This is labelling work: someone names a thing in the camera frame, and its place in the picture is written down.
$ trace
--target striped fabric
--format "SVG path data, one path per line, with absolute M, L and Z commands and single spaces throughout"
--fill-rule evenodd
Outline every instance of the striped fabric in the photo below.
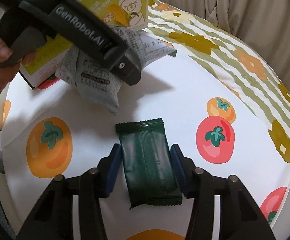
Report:
M 206 20 L 159 0 L 149 0 L 146 31 L 182 44 L 264 122 L 277 151 L 290 162 L 290 93 L 260 55 Z

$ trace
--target gray snack bag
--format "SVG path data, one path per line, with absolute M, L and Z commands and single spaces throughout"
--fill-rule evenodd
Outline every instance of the gray snack bag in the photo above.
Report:
M 145 32 L 135 32 L 117 25 L 109 27 L 130 46 L 125 56 L 140 71 L 166 55 L 176 56 L 174 47 Z M 75 45 L 66 53 L 55 76 L 75 86 L 87 102 L 102 104 L 116 115 L 119 108 L 117 93 L 123 81 Z

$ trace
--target dark green wrapper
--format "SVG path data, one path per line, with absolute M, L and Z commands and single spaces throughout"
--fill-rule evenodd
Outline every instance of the dark green wrapper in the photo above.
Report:
M 182 194 L 171 166 L 163 120 L 117 124 L 116 132 L 123 148 L 131 208 L 142 204 L 182 204 Z

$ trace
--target bear ear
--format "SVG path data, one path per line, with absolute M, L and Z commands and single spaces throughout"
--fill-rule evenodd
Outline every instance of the bear ear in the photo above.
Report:
M 122 6 L 122 4 L 123 4 L 124 1 L 125 1 L 125 0 L 119 0 L 119 1 L 118 1 L 118 5 L 119 5 L 119 6 Z

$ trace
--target silver pin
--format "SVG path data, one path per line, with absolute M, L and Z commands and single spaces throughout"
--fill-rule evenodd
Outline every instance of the silver pin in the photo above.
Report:
M 204 173 L 204 170 L 202 169 L 202 168 L 195 168 L 195 173 L 197 173 L 197 174 L 199 174 L 199 175 L 201 175 L 201 174 L 203 174 Z
M 56 176 L 54 177 L 54 180 L 57 181 L 57 182 L 60 182 L 63 178 L 64 178 L 64 176 L 61 175 L 61 174 L 59 174 L 59 175 L 56 175 Z
M 97 174 L 98 173 L 98 168 L 91 168 L 89 171 L 88 171 L 90 174 Z
M 237 182 L 237 181 L 239 181 L 239 178 L 238 178 L 236 175 L 230 175 L 230 176 L 229 176 L 229 179 L 230 179 L 232 182 Z

